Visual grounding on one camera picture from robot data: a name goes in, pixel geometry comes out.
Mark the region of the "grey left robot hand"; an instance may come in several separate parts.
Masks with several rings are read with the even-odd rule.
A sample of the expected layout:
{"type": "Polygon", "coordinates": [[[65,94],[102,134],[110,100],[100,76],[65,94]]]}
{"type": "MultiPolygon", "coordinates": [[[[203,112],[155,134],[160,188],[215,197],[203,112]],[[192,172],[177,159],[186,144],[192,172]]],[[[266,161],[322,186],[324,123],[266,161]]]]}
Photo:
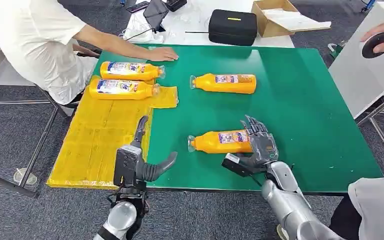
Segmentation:
{"type": "Polygon", "coordinates": [[[145,162],[143,158],[142,139],[148,116],[142,116],[129,144],[124,144],[116,150],[113,184],[134,185],[136,181],[153,182],[170,169],[176,162],[178,153],[173,151],[167,159],[158,164],[145,162]]]}

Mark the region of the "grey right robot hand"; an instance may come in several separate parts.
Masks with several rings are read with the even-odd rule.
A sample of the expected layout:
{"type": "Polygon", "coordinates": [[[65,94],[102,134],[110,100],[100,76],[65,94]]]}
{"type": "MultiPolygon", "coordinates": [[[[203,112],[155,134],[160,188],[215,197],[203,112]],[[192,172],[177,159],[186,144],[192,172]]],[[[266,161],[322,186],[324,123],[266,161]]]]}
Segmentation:
{"type": "Polygon", "coordinates": [[[245,115],[247,121],[241,120],[249,138],[252,154],[240,156],[240,163],[250,168],[261,168],[279,159],[279,151],[272,133],[267,127],[252,116],[245,115]]]}

